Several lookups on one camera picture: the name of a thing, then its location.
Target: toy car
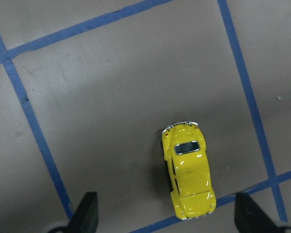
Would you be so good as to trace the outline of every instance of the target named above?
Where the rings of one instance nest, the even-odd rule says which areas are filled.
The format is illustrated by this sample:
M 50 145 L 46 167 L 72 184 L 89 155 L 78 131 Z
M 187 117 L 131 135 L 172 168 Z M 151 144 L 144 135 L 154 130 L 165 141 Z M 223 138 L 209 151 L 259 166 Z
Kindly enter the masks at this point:
M 162 132 L 162 149 L 176 216 L 184 220 L 212 213 L 216 198 L 211 186 L 206 141 L 198 124 L 183 121 L 168 126 Z

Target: car windshield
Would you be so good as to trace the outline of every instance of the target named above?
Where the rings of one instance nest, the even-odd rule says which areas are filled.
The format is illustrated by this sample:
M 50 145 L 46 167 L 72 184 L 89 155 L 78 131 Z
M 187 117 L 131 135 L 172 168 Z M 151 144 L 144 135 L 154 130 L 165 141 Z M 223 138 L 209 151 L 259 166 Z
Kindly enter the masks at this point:
M 191 153 L 194 151 L 198 151 L 199 149 L 200 148 L 197 141 L 187 142 L 187 143 L 183 143 L 183 144 L 179 144 L 175 146 L 175 152 L 178 155 Z

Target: gray floor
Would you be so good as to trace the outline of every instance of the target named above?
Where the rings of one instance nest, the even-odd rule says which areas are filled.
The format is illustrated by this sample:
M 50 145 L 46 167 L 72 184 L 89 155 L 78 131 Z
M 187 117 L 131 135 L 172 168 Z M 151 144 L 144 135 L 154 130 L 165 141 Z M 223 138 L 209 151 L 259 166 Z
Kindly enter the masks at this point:
M 137 2 L 0 0 L 0 34 L 10 50 Z M 291 0 L 227 3 L 276 174 L 291 171 Z M 98 192 L 98 233 L 174 215 L 160 149 L 172 122 L 200 124 L 218 199 L 269 178 L 215 0 L 174 0 L 13 63 L 72 207 Z M 279 186 L 291 223 L 291 179 Z M 252 197 L 279 220 L 271 188 Z M 158 232 L 237 232 L 233 208 Z M 65 211 L 0 64 L 0 232 L 41 232 L 56 221 L 67 221 Z

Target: car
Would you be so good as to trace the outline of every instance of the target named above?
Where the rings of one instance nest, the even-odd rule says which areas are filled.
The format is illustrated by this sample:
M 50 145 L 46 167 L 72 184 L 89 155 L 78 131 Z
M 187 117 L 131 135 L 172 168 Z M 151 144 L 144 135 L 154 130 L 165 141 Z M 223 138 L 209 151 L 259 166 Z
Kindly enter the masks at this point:
M 191 121 L 172 124 L 162 131 L 161 143 L 176 216 L 185 220 L 212 213 L 216 197 L 199 125 Z

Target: black object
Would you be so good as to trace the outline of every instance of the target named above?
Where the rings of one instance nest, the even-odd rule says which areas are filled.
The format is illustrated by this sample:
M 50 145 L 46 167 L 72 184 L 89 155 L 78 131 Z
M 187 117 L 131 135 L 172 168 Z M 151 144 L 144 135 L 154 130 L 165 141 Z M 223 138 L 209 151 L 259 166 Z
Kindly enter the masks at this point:
M 291 227 L 276 226 L 247 193 L 236 194 L 234 221 L 240 233 L 291 233 Z
M 57 227 L 48 233 L 95 233 L 98 226 L 97 192 L 84 195 L 76 212 L 66 227 Z

